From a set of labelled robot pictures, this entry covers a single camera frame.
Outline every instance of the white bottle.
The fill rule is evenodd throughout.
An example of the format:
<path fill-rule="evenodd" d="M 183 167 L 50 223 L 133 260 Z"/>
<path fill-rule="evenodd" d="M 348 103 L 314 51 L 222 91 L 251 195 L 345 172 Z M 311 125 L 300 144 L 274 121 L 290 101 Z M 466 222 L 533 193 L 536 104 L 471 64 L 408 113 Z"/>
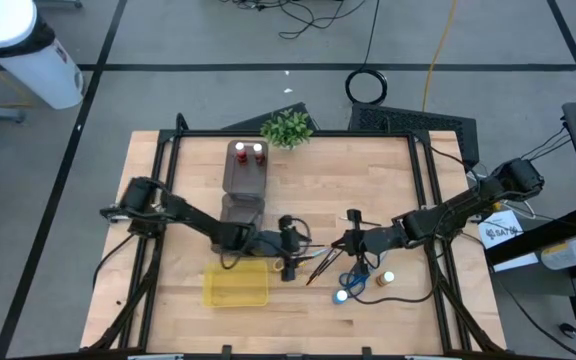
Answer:
<path fill-rule="evenodd" d="M 542 251 L 541 261 L 550 270 L 576 266 L 576 237 Z"/>

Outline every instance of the gray floor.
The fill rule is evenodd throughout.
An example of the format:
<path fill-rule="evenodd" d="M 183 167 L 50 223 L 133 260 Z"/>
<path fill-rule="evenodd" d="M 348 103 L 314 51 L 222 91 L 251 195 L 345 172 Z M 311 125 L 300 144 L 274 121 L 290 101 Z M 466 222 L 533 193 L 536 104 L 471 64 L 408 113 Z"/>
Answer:
<path fill-rule="evenodd" d="M 334 10 L 327 1 L 307 3 L 322 15 Z M 576 1 L 557 3 L 576 40 Z M 276 33 L 299 25 L 276 9 L 243 11 L 217 0 L 129 0 L 108 62 L 361 62 L 374 4 L 369 0 L 325 31 L 311 29 L 287 41 Z M 60 5 L 41 8 L 75 61 L 94 64 L 117 0 L 89 0 L 84 5 L 81 11 Z M 382 1 L 370 61 L 430 62 L 449 8 L 447 0 Z M 574 64 L 545 0 L 460 2 L 439 62 Z M 104 72 L 9 355 L 77 349 L 92 272 L 107 231 L 98 209 L 114 200 L 132 131 L 171 127 L 179 111 L 191 128 L 215 129 L 299 101 L 322 128 L 343 129 L 351 112 L 343 90 L 347 74 Z M 390 88 L 384 105 L 419 110 L 425 72 L 385 75 Z M 366 79 L 358 79 L 353 89 L 366 98 L 378 91 Z M 0 82 L 0 103 L 15 99 Z M 481 161 L 492 169 L 557 131 L 561 104 L 574 100 L 576 71 L 439 71 L 433 76 L 427 111 L 476 118 Z M 23 125 L 0 122 L 0 330 L 78 114 L 78 108 L 53 111 L 35 101 L 38 105 L 28 110 Z M 531 201 L 535 210 L 549 216 L 574 210 L 572 148 L 536 164 L 547 186 Z M 527 324 L 502 290 L 496 289 L 496 294 L 509 348 L 522 354 L 567 356 Z M 558 337 L 556 324 L 572 321 L 564 297 L 520 295 L 520 300 Z"/>

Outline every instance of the yellow cable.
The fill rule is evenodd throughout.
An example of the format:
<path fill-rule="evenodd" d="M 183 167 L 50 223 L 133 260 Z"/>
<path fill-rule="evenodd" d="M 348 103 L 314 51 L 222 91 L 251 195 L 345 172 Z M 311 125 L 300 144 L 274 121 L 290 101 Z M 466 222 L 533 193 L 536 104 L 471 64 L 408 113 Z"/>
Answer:
<path fill-rule="evenodd" d="M 2 104 L 0 107 L 32 107 L 32 101 L 30 100 L 30 96 L 26 91 L 21 89 L 19 86 L 15 85 L 12 81 L 8 80 L 1 72 L 0 72 L 0 79 L 6 85 L 8 85 L 11 89 L 13 89 L 17 95 L 19 95 L 24 102 L 22 103 L 13 103 L 13 104 Z"/>
<path fill-rule="evenodd" d="M 448 15 L 448 22 L 446 23 L 446 28 L 444 28 L 444 33 L 441 35 L 441 40 L 439 40 L 439 46 L 437 51 L 435 51 L 435 56 L 432 58 L 432 63 L 430 63 L 430 68 L 428 68 L 428 75 L 426 75 L 426 86 L 424 87 L 424 100 L 421 103 L 421 111 L 426 111 L 426 97 L 428 97 L 428 88 L 430 87 L 430 80 L 432 79 L 432 70 L 435 68 L 435 63 L 439 58 L 439 53 L 441 48 L 444 46 L 444 40 L 446 40 L 446 35 L 448 35 L 448 30 L 452 25 L 452 19 L 455 17 L 455 10 L 457 10 L 457 0 L 452 0 L 452 7 L 450 8 L 450 15 Z"/>

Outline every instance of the chair wheel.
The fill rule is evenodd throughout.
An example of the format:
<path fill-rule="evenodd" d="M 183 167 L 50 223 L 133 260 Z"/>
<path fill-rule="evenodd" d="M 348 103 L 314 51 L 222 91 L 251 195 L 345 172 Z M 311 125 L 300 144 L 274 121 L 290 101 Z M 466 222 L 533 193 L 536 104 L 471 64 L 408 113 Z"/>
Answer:
<path fill-rule="evenodd" d="M 559 331 L 561 331 L 567 337 L 576 340 L 576 327 L 568 323 L 561 323 L 559 324 Z"/>

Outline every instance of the small bottle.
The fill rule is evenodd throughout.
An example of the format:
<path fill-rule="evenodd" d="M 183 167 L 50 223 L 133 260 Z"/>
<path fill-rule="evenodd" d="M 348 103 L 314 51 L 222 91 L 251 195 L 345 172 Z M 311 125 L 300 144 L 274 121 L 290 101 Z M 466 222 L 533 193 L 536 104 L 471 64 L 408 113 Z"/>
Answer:
<path fill-rule="evenodd" d="M 377 278 L 377 285 L 379 286 L 386 286 L 395 280 L 395 274 L 390 271 L 386 271 L 385 273 L 379 275 Z"/>
<path fill-rule="evenodd" d="M 244 143 L 236 143 L 235 151 L 237 152 L 237 161 L 242 165 L 246 164 L 248 162 L 248 154 L 246 154 L 246 146 L 244 146 Z"/>
<path fill-rule="evenodd" d="M 266 161 L 266 155 L 264 155 L 264 148 L 261 144 L 255 144 L 252 147 L 255 150 L 255 160 L 257 160 L 257 165 L 262 165 Z"/>
<path fill-rule="evenodd" d="M 332 302 L 337 305 L 341 305 L 348 300 L 348 293 L 346 290 L 338 290 L 332 295 Z"/>

